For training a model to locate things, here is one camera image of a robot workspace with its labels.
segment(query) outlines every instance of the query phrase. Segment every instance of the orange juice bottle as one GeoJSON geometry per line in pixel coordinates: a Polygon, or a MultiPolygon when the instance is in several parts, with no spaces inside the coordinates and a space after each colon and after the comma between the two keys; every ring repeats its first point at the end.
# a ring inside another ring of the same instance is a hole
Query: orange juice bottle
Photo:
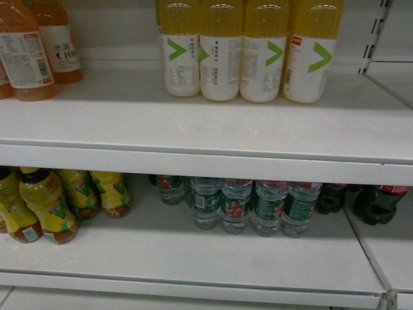
{"type": "Polygon", "coordinates": [[[269,102],[278,94],[288,26],[288,0],[248,0],[245,10],[241,95],[269,102]]]}
{"type": "Polygon", "coordinates": [[[0,0],[0,56],[18,100],[57,95],[37,22],[21,0],[0,0]]]}
{"type": "Polygon", "coordinates": [[[313,103],[322,96],[343,11],[343,0],[298,3],[283,85],[289,100],[313,103]]]}
{"type": "Polygon", "coordinates": [[[56,83],[73,83],[83,79],[69,17],[57,0],[33,0],[30,7],[52,67],[56,83]]]}

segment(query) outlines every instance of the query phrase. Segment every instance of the shelf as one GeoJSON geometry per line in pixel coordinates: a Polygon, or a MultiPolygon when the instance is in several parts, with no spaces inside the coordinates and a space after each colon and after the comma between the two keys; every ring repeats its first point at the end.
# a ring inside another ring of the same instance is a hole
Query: shelf
{"type": "Polygon", "coordinates": [[[354,74],[331,74],[315,105],[262,105],[172,98],[160,71],[91,70],[55,99],[0,102],[0,164],[413,185],[411,128],[413,111],[354,74]]]}
{"type": "Polygon", "coordinates": [[[146,176],[130,180],[135,206],[103,212],[56,246],[1,236],[0,284],[213,300],[375,309],[384,288],[343,212],[316,214],[304,238],[199,230],[182,203],[163,205],[146,176]]]}

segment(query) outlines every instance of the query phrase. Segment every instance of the bottle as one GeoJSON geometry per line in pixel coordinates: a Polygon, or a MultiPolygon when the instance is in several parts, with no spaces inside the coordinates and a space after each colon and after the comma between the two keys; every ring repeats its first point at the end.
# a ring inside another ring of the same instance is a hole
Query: bottle
{"type": "Polygon", "coordinates": [[[18,100],[39,101],[59,92],[36,20],[21,0],[0,0],[0,56],[18,100]]]}
{"type": "Polygon", "coordinates": [[[179,205],[185,195],[181,176],[156,175],[157,189],[165,205],[179,205]]]}
{"type": "Polygon", "coordinates": [[[199,93],[199,9],[197,0],[160,3],[165,85],[173,96],[199,93]]]}
{"type": "Polygon", "coordinates": [[[287,41],[288,0],[249,0],[245,11],[241,95],[269,102],[278,95],[287,41]]]}
{"type": "Polygon", "coordinates": [[[284,211],[284,199],[288,184],[285,181],[258,180],[257,203],[251,216],[252,228],[262,237],[274,235],[280,225],[284,211]]]}
{"type": "Polygon", "coordinates": [[[200,229],[212,229],[219,219],[221,201],[221,184],[219,178],[193,177],[194,221],[200,229]]]}
{"type": "Polygon", "coordinates": [[[39,220],[20,197],[19,178],[9,167],[0,167],[0,215],[5,232],[18,242],[29,243],[42,236],[39,220]]]}
{"type": "Polygon", "coordinates": [[[322,96],[343,11],[343,0],[299,2],[283,86],[287,99],[313,103],[322,96]]]}
{"type": "Polygon", "coordinates": [[[281,230],[291,238],[301,237],[308,229],[322,183],[290,182],[285,198],[281,230]]]}
{"type": "Polygon", "coordinates": [[[47,169],[21,167],[19,192],[27,207],[39,218],[43,236],[56,244],[72,240],[78,222],[66,204],[59,178],[47,169]]]}
{"type": "Polygon", "coordinates": [[[239,90],[242,0],[202,0],[201,3],[202,95],[214,101],[234,99],[239,90]]]}
{"type": "Polygon", "coordinates": [[[225,179],[221,194],[221,224],[228,234],[240,234],[247,227],[252,180],[225,179]]]}
{"type": "Polygon", "coordinates": [[[81,220],[93,218],[100,202],[89,173],[70,169],[56,169],[55,173],[63,184],[69,209],[81,220]]]}
{"type": "Polygon", "coordinates": [[[340,211],[345,202],[347,185],[346,183],[324,183],[316,205],[317,212],[328,214],[340,211]]]}
{"type": "Polygon", "coordinates": [[[92,180],[101,194],[102,208],[111,218],[122,218],[132,207],[125,182],[125,174],[120,172],[90,171],[92,180]]]}
{"type": "Polygon", "coordinates": [[[398,202],[406,195],[407,186],[367,185],[354,202],[354,214],[369,225],[387,224],[393,219],[398,202]]]}
{"type": "Polygon", "coordinates": [[[65,9],[57,0],[32,0],[30,10],[39,25],[55,82],[81,81],[83,72],[65,9]]]}

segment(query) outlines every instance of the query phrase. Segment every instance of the white bottle label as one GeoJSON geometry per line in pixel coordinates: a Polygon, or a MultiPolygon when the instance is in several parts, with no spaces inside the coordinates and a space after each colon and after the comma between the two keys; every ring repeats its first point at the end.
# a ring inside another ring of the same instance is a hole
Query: white bottle label
{"type": "Polygon", "coordinates": [[[71,72],[80,69],[70,26],[39,27],[53,72],[71,72]]]}
{"type": "Polygon", "coordinates": [[[242,37],[201,36],[201,90],[204,97],[226,101],[237,96],[242,37]]]}
{"type": "Polygon", "coordinates": [[[244,37],[241,94],[267,102],[278,94],[287,37],[244,37]]]}
{"type": "Polygon", "coordinates": [[[37,88],[53,83],[38,31],[1,34],[0,54],[14,88],[37,88]]]}
{"type": "Polygon", "coordinates": [[[293,36],[285,74],[284,95],[313,103],[323,94],[336,39],[293,36]]]}
{"type": "Polygon", "coordinates": [[[162,34],[166,89],[174,96],[194,96],[199,92],[198,35],[162,34]]]}

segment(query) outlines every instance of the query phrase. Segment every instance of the water bottle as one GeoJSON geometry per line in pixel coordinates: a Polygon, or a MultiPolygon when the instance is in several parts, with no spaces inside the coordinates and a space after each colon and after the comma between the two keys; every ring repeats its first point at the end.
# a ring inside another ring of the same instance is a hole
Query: water bottle
{"type": "Polygon", "coordinates": [[[191,180],[194,192],[194,221],[200,229],[212,229],[219,219],[222,180],[198,178],[191,180]]]}
{"type": "Polygon", "coordinates": [[[181,176],[156,175],[156,184],[165,205],[179,205],[184,198],[183,178],[181,176]]]}
{"type": "Polygon", "coordinates": [[[290,182],[285,198],[281,230],[291,238],[301,237],[308,229],[322,183],[290,182]]]}
{"type": "Polygon", "coordinates": [[[252,227],[262,237],[274,235],[284,211],[288,184],[285,181],[257,181],[258,199],[251,216],[252,227]]]}
{"type": "Polygon", "coordinates": [[[221,224],[228,234],[240,234],[247,227],[252,180],[225,179],[221,194],[221,224]]]}

